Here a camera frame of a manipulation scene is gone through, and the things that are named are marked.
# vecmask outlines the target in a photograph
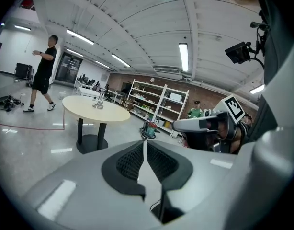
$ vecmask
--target person in green shirt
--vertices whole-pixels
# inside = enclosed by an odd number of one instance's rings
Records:
[[[203,117],[204,113],[202,112],[202,110],[200,109],[200,101],[195,101],[195,107],[192,108],[188,114],[187,117],[188,118],[198,118],[198,117]]]

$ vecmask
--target red line on floor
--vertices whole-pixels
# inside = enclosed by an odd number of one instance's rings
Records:
[[[23,129],[32,129],[32,130],[45,130],[45,131],[62,131],[65,130],[65,110],[63,111],[63,129],[50,129],[50,128],[29,128],[29,127],[23,127],[23,126],[14,126],[14,125],[6,125],[6,124],[1,124],[1,126],[8,126],[12,128],[23,128]]]

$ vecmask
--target brick wall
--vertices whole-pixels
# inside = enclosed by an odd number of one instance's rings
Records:
[[[133,82],[133,80],[140,81],[140,82],[148,82],[150,83],[151,77],[145,77],[145,76],[138,76],[138,75],[127,75],[127,74],[110,74],[110,77],[108,79],[108,84],[110,89],[115,89],[115,90],[121,90],[122,84],[124,82]],[[183,110],[183,113],[181,115],[181,118],[186,118],[187,113],[191,108],[194,106],[194,101],[198,100],[201,102],[201,109],[213,109],[218,102],[225,98],[225,95],[219,94],[214,91],[210,91],[192,84],[187,84],[187,83],[181,83],[181,82],[176,82],[172,80],[165,80],[165,79],[160,79],[160,78],[155,78],[155,85],[159,86],[164,86],[165,84],[168,85],[169,88],[176,89],[176,90],[181,90],[181,91],[187,91],[190,90],[189,92],[189,98],[188,101],[185,105],[185,108]],[[246,106],[243,103],[240,103],[241,106],[243,107],[244,111],[252,115],[252,119],[254,120],[257,114],[257,111]],[[173,110],[179,111],[181,109],[181,105],[178,105],[176,103],[171,103],[171,102],[166,102],[166,105],[170,105]],[[175,114],[171,111],[164,110],[163,115],[167,117],[171,117],[173,119],[176,119],[178,117],[178,114]]]

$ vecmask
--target gray floor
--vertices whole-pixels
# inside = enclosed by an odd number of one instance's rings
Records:
[[[0,73],[0,88],[13,84],[14,78],[11,75]]]
[[[48,93],[57,105],[51,112],[47,111],[48,102],[40,93],[34,113],[23,113],[20,106],[11,112],[0,110],[0,179],[19,196],[72,158],[82,156],[76,148],[76,118],[67,112],[63,130],[64,110],[59,92],[65,92],[66,96],[74,94],[72,88],[53,84]],[[15,98],[21,96],[21,100],[29,104],[31,88],[25,87],[11,94]],[[84,123],[83,134],[97,134],[98,125]],[[142,125],[142,119],[131,115],[125,122],[107,125],[104,138],[109,147],[140,140]],[[177,140],[164,131],[157,133],[156,139],[178,145]],[[57,152],[57,149],[66,148],[69,148],[68,152]],[[155,203],[161,187],[146,159],[139,173],[139,183],[146,186],[145,202],[148,205]]]

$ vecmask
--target black shorts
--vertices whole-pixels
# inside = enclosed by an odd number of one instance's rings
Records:
[[[47,94],[49,87],[49,77],[43,77],[36,73],[33,80],[32,89],[39,90],[42,94]]]

